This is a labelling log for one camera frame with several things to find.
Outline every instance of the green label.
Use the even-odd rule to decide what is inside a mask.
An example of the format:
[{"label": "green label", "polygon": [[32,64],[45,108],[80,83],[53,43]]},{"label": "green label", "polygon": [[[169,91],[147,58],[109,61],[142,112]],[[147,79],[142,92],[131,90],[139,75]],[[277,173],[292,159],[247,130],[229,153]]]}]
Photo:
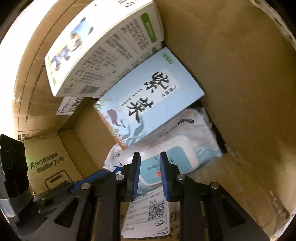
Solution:
[{"label": "green label", "polygon": [[156,47],[152,48],[152,53],[153,53],[153,54],[157,53],[157,49],[156,49]]},{"label": "green label", "polygon": [[155,32],[153,30],[152,24],[150,22],[148,13],[143,13],[142,16],[141,16],[141,19],[143,21],[143,24],[145,26],[145,29],[146,29],[146,31],[147,31],[147,33],[149,35],[149,38],[150,38],[151,42],[155,43],[156,42],[156,36],[155,36]]},{"label": "green label", "polygon": [[172,64],[174,61],[171,60],[171,58],[166,54],[164,53],[163,54],[163,57],[165,58],[165,60],[169,63],[169,64]]},{"label": "green label", "polygon": [[52,82],[53,82],[54,85],[55,85],[56,81],[55,81],[54,73],[53,73],[53,71],[52,71],[52,64],[51,64],[51,62],[50,62],[49,56],[48,56],[47,61],[48,61],[48,68],[49,68],[49,71],[50,71],[50,75],[51,75],[51,77],[52,77]]}]

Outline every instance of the silver screw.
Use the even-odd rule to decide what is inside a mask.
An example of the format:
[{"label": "silver screw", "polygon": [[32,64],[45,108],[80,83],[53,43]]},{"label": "silver screw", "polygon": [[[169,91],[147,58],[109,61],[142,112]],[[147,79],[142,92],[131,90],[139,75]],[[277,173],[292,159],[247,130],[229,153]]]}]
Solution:
[{"label": "silver screw", "polygon": [[81,185],[81,188],[86,190],[86,189],[89,189],[90,186],[91,185],[89,183],[84,183],[84,184]]},{"label": "silver screw", "polygon": [[220,187],[219,183],[211,183],[213,189],[218,189]]},{"label": "silver screw", "polygon": [[184,180],[184,179],[185,179],[185,175],[184,175],[184,174],[178,174],[178,175],[177,175],[177,178],[178,178],[179,180]]},{"label": "silver screw", "polygon": [[116,178],[116,180],[122,180],[122,179],[124,179],[124,175],[117,174],[115,178]]}]

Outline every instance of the light blue box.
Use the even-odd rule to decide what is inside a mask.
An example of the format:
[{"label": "light blue box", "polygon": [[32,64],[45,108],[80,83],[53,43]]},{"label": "light blue box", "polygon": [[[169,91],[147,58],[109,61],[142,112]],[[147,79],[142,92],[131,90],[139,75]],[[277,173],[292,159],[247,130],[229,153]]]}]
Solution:
[{"label": "light blue box", "polygon": [[125,149],[204,95],[168,48],[137,66],[94,105]]}]

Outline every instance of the cartoon panda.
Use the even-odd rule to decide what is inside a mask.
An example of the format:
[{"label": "cartoon panda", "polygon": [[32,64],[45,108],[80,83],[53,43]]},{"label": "cartoon panda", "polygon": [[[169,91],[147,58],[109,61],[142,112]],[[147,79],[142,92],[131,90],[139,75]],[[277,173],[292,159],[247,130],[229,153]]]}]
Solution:
[{"label": "cartoon panda", "polygon": [[86,36],[88,36],[92,31],[93,27],[90,23],[83,18],[80,23],[71,31],[69,39],[66,41],[62,50],[58,51],[51,60],[51,64],[56,63],[55,71],[58,71],[61,65],[61,60],[69,60],[70,56],[68,52],[73,52],[78,49]]}]

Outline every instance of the box with panda illustration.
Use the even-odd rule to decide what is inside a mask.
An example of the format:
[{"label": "box with panda illustration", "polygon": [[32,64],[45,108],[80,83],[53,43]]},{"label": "box with panda illustration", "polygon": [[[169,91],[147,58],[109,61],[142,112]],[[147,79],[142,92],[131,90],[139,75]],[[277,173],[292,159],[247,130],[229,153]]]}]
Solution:
[{"label": "box with panda illustration", "polygon": [[152,0],[94,0],[62,31],[45,57],[54,96],[101,97],[162,48]]},{"label": "box with panda illustration", "polygon": [[164,48],[122,78],[94,106],[125,149],[203,95],[185,67]]}]

